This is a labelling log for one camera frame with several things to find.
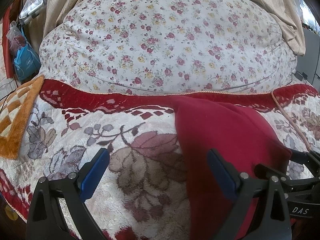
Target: white floral fabric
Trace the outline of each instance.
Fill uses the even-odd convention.
[[[297,57],[249,0],[84,0],[40,47],[41,74],[85,91],[268,92]]]

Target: blue bag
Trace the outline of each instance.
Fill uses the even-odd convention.
[[[17,56],[13,61],[16,75],[20,81],[31,76],[41,67],[40,58],[27,41],[22,29],[21,33],[26,40],[26,45],[18,50]]]

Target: floral sheet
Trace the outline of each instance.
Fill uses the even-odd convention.
[[[64,178],[105,147],[111,155],[110,165],[86,205],[107,238],[188,239],[186,168],[170,103],[177,96],[93,94],[45,80],[17,160],[0,158],[0,193],[26,220],[41,176]],[[251,107],[287,147],[307,150],[270,93],[185,96]],[[296,84],[275,90],[274,96],[319,152],[320,97],[316,90]],[[292,179],[312,176],[305,166],[295,163],[289,164],[288,174]],[[77,234],[68,208],[61,204],[70,230]]]
[[[46,78],[85,91],[270,92],[297,57],[249,0],[84,0],[40,48]]]

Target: silver rivet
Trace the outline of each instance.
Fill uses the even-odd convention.
[[[41,178],[39,179],[39,182],[40,182],[40,183],[43,183],[43,182],[45,182],[46,179],[47,179],[46,177],[41,177]]]
[[[278,182],[278,181],[279,181],[279,179],[278,179],[277,176],[272,176],[272,177],[271,177],[271,180],[272,180],[273,182]]]
[[[249,178],[249,175],[246,172],[241,172],[240,173],[240,177],[243,178],[243,179],[247,179],[247,178]]]
[[[74,179],[77,176],[75,172],[69,173],[68,178],[69,179]]]

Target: red garment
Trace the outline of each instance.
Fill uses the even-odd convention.
[[[12,66],[12,60],[11,60],[10,51],[9,51],[10,44],[9,44],[9,40],[6,37],[9,31],[9,25],[10,25],[10,10],[11,10],[11,6],[9,6],[4,13],[3,25],[2,25],[2,49],[3,49],[4,67],[5,67],[5,72],[7,74],[7,78],[13,78],[13,66]]]
[[[191,206],[190,240],[210,239],[219,230],[232,203],[226,200],[209,170],[206,154],[215,148],[239,171],[254,176],[258,163],[285,172],[291,152],[268,122],[249,107],[184,96],[172,99],[175,125],[188,169]],[[257,200],[249,208],[236,239],[251,223]]]

